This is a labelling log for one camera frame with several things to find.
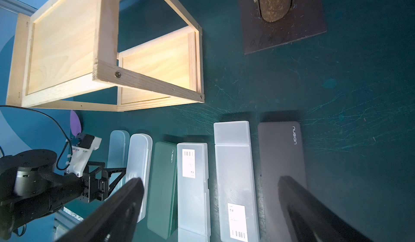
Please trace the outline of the wide frosted pencil case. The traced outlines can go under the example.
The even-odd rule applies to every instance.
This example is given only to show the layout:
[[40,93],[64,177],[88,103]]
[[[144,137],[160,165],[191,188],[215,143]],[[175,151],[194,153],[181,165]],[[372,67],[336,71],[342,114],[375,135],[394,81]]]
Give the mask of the wide frosted pencil case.
[[209,163],[206,143],[177,145],[178,241],[211,237]]

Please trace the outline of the black pencil case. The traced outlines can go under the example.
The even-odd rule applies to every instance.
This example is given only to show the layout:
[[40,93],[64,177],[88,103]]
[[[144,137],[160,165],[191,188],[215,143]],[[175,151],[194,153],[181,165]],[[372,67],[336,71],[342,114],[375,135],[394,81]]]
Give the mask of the black pencil case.
[[268,242],[289,242],[289,229],[278,197],[278,181],[291,176],[307,187],[302,134],[298,122],[258,124],[265,225]]

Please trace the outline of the dark green pencil case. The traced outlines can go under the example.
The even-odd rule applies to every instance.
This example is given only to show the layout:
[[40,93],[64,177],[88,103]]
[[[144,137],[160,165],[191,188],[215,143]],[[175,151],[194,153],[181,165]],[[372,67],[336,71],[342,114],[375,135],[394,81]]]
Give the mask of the dark green pencil case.
[[177,230],[177,222],[177,145],[159,141],[153,154],[147,227],[168,239]]

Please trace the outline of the light blue pencil case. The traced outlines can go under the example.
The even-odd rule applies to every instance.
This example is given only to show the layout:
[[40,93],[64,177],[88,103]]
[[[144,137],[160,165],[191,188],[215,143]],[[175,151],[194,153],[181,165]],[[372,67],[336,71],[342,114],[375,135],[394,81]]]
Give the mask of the light blue pencil case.
[[130,135],[125,130],[114,130],[110,134],[107,168],[126,168]]

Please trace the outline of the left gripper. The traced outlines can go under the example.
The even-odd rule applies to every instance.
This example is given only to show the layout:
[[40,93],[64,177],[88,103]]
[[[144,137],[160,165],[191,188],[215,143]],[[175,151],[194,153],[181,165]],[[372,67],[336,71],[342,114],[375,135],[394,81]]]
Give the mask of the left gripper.
[[[101,179],[96,175],[102,171]],[[115,190],[119,182],[126,174],[126,167],[105,168],[104,162],[87,162],[85,174],[81,178],[83,182],[83,192],[80,200],[91,203],[94,200],[105,201]]]

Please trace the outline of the clear rounded pencil case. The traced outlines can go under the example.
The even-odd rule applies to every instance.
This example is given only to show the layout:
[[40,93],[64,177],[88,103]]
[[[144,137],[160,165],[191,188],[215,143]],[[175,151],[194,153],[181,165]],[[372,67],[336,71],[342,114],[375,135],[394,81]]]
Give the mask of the clear rounded pencil case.
[[138,133],[130,137],[125,182],[127,183],[133,178],[140,178],[144,186],[142,206],[137,219],[138,223],[146,215],[151,155],[152,138],[149,135]]

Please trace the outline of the narrow frosted pencil case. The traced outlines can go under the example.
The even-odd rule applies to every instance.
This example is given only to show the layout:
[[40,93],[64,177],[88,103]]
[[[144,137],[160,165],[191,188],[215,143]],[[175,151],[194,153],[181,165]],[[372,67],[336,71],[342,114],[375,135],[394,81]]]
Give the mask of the narrow frosted pencil case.
[[250,126],[214,123],[220,239],[260,241]]

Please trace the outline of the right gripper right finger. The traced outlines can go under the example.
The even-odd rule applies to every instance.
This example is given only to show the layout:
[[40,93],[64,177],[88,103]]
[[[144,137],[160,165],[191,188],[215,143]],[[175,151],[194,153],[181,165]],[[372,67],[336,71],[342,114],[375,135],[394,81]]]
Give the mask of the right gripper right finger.
[[370,242],[290,176],[280,177],[278,196],[292,242]]

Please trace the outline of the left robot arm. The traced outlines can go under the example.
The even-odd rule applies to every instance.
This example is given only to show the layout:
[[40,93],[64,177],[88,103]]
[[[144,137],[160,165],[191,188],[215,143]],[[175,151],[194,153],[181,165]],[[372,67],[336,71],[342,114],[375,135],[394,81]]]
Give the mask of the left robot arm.
[[29,150],[1,157],[1,239],[8,240],[27,223],[49,216],[69,202],[104,201],[126,174],[125,168],[105,168],[88,162],[80,173],[54,172],[57,154],[50,150]]

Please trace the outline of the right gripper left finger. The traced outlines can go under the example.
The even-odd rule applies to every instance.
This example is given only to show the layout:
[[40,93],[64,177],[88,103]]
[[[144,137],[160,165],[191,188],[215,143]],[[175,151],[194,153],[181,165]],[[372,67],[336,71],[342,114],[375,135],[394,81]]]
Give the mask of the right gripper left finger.
[[140,178],[133,178],[93,214],[59,238],[59,242],[130,242],[144,197]]

